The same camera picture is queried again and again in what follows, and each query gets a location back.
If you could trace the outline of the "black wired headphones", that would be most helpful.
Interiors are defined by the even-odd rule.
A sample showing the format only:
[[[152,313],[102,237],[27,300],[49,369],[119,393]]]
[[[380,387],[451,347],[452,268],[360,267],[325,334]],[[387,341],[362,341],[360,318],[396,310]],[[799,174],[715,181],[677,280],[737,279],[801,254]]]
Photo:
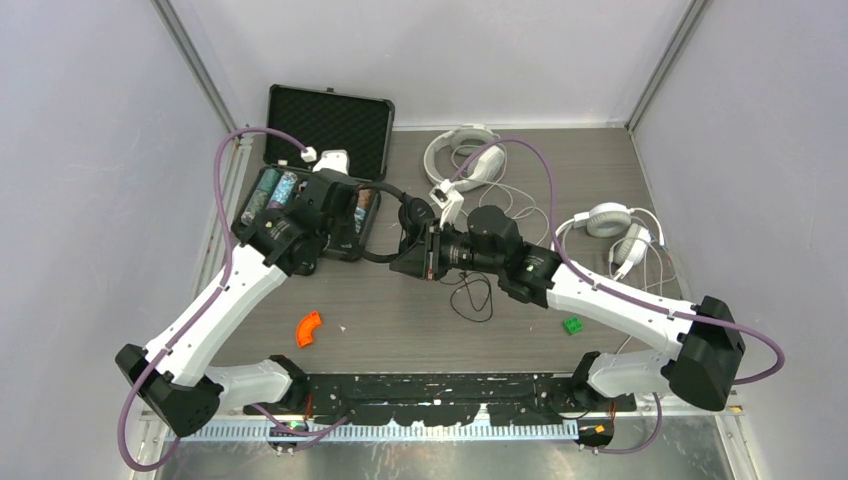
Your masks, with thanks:
[[[435,221],[435,213],[431,206],[423,199],[412,197],[405,192],[402,192],[397,187],[385,182],[371,182],[360,185],[358,187],[360,193],[375,192],[386,193],[398,200],[400,207],[398,210],[399,225],[402,228],[402,234],[399,241],[398,251],[392,254],[376,254],[369,252],[365,246],[360,246],[357,250],[362,259],[376,264],[399,264],[404,254],[409,255],[414,248],[421,246],[424,241],[424,234],[427,227]],[[444,276],[438,278],[441,284],[455,286],[455,289],[449,297],[449,305],[453,312],[464,320],[473,323],[486,323],[494,314],[494,303],[492,299],[492,285],[490,280],[482,273],[471,273],[462,270],[458,273],[456,281],[446,281]],[[471,286],[475,283],[482,283],[485,287],[485,296],[480,305],[476,305],[472,295]],[[468,297],[468,305],[477,313],[482,313],[488,309],[488,315],[485,318],[474,318],[463,313],[455,305],[455,297],[461,291],[464,291]]]

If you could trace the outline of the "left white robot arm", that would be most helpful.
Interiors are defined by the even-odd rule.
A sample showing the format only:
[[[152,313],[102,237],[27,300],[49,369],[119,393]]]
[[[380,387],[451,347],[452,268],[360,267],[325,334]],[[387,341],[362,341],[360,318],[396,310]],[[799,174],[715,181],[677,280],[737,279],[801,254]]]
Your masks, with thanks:
[[[137,395],[177,437],[246,405],[293,414],[306,404],[307,375],[283,355],[241,366],[210,362],[264,297],[316,261],[331,234],[352,226],[358,194],[357,181],[343,173],[313,174],[297,197],[257,213],[238,233],[222,271],[170,327],[145,346],[118,352],[116,363]]]

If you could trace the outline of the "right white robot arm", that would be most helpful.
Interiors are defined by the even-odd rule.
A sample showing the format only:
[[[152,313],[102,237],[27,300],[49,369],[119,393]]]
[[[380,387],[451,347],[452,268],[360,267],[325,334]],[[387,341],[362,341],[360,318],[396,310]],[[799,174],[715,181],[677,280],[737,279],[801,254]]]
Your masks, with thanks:
[[[706,297],[691,304],[601,278],[525,241],[517,223],[494,206],[473,210],[467,231],[441,226],[435,217],[413,223],[389,267],[427,281],[452,269],[492,274],[514,300],[587,317],[645,343],[643,351],[582,357],[566,387],[579,410],[621,395],[672,393],[721,411],[745,352],[724,302]]]

